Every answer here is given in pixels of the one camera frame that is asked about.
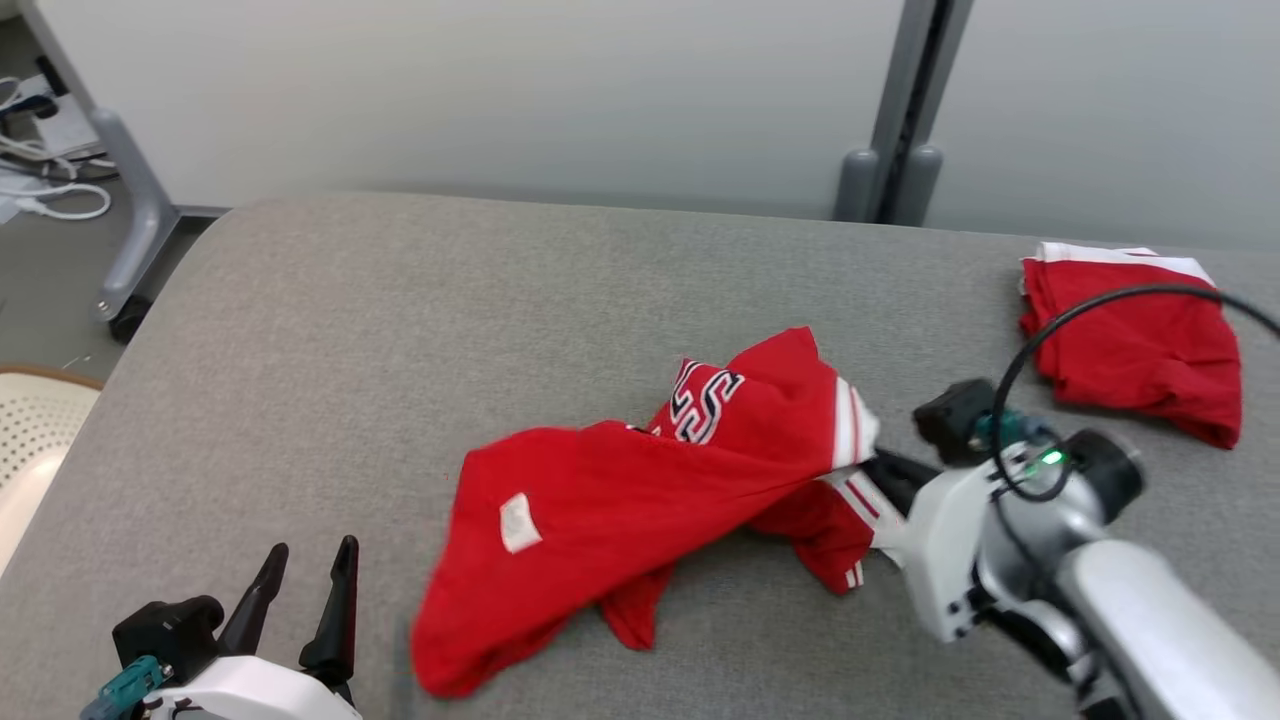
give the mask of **white tag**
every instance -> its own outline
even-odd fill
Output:
[[[529,511],[529,497],[525,493],[516,493],[511,500],[502,503],[499,510],[502,518],[502,544],[507,546],[507,552],[515,555],[526,547],[543,542],[543,536],[538,534],[534,525],[534,515]]]

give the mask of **teal connector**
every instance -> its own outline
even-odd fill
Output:
[[[1000,439],[1004,441],[1005,447],[1015,442],[1021,442],[1027,439],[1023,427],[1023,414],[1016,410],[1005,410],[1002,416],[1002,423],[1000,425]],[[978,445],[979,447],[989,447],[991,441],[991,415],[983,415],[978,418],[978,424],[973,429],[973,441],[970,446]]]
[[[164,680],[160,661],[143,655],[97,691],[97,698],[81,710],[81,720],[119,720]]]

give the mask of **white number print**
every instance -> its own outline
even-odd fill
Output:
[[[687,363],[671,392],[671,424],[676,428],[676,438],[695,445],[710,442],[724,405],[742,384],[742,375],[721,370],[701,387],[690,387],[694,370],[701,366],[701,363]]]

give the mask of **white chair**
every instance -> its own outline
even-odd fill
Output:
[[[0,365],[0,575],[101,389],[61,370]]]

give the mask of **gray fabric surface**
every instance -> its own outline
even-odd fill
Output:
[[[404,195],[236,211],[178,268],[0,579],[0,714],[73,717],[119,669],[116,621],[198,593],[230,607],[279,541],[292,559],[261,655],[294,662],[352,533],[365,717],[1069,717],[1070,693],[996,632],[925,637],[887,561],[836,598],[786,546],[746,536],[681,562],[652,653],[586,611],[476,697],[442,703],[417,689],[406,639],[468,448],[531,425],[644,421],[685,354],[723,361],[810,324],[883,419],[882,442],[932,457],[910,410],[1004,369],[1033,247]],[[1280,256],[1198,256],[1280,309]],[[1149,488],[1117,533],[1171,557],[1276,662],[1280,378],[1274,341],[1233,323],[1248,388],[1234,452],[1053,407],[1030,375],[1015,401],[1142,448]]]

